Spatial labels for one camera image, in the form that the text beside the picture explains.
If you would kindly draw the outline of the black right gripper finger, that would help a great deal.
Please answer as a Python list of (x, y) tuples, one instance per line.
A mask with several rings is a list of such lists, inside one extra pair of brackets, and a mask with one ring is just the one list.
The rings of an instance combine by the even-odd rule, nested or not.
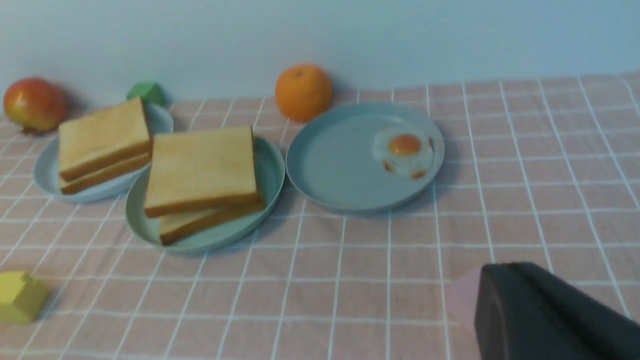
[(640, 326), (532, 262), (489, 263), (474, 329), (482, 360), (637, 360)]

